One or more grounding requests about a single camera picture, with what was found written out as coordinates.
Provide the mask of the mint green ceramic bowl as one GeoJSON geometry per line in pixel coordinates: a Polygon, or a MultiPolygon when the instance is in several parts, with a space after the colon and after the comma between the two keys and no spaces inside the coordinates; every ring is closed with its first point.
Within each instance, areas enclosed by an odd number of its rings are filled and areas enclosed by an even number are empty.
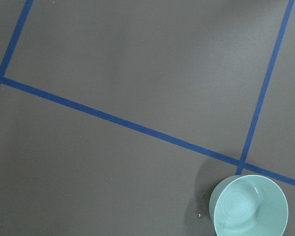
{"type": "Polygon", "coordinates": [[[235,175],[217,184],[209,214],[218,236],[282,236],[289,207],[282,189],[260,175],[235,175]]]}

